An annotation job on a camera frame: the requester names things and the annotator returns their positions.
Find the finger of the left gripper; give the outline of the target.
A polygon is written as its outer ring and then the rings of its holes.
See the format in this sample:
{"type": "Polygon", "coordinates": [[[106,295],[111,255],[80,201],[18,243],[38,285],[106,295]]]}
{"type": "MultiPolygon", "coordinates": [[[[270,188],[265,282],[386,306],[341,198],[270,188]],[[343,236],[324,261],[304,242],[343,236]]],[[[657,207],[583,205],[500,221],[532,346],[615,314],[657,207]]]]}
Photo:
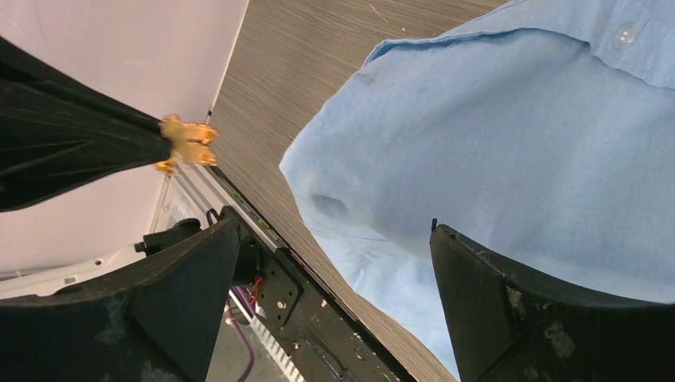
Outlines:
{"type": "Polygon", "coordinates": [[[159,121],[1,40],[1,210],[163,162],[159,121]]]}

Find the orange brooch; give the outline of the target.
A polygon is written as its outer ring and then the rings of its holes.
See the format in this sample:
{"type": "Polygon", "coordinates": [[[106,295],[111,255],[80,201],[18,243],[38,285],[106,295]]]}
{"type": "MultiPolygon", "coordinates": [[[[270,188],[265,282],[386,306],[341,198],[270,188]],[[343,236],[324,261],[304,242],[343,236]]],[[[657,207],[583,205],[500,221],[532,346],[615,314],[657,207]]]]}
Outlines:
{"type": "Polygon", "coordinates": [[[214,127],[206,123],[183,121],[176,114],[165,116],[159,123],[159,127],[162,137],[171,141],[171,151],[168,159],[154,164],[157,171],[173,176],[178,159],[186,165],[215,166],[217,164],[217,157],[209,146],[218,136],[214,127]]]}

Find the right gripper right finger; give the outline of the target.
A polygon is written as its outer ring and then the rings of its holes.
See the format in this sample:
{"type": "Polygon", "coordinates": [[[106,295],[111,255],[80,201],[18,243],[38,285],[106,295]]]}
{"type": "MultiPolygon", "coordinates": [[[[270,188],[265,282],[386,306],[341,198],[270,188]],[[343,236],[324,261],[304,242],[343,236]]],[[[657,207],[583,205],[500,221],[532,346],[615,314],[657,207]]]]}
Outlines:
{"type": "Polygon", "coordinates": [[[461,380],[673,380],[673,305],[557,279],[437,222],[430,248],[461,380]]]}

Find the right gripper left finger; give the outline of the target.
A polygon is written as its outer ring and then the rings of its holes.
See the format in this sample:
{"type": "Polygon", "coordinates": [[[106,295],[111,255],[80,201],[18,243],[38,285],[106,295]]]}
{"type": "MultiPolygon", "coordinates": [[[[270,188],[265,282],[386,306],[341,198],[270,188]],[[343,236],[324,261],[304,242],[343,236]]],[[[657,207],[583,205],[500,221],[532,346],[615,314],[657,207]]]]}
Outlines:
{"type": "Polygon", "coordinates": [[[203,381],[239,242],[222,220],[56,294],[2,301],[2,380],[203,381]]]}

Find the light blue shirt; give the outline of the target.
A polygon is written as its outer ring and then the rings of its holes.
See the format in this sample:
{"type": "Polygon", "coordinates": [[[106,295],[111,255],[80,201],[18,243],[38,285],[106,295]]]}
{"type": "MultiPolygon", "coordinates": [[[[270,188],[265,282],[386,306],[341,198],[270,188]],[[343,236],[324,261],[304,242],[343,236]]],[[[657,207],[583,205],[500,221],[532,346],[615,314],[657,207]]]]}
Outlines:
{"type": "Polygon", "coordinates": [[[566,281],[674,300],[674,4],[511,1],[387,40],[279,168],[349,286],[458,377],[434,219],[566,281]]]}

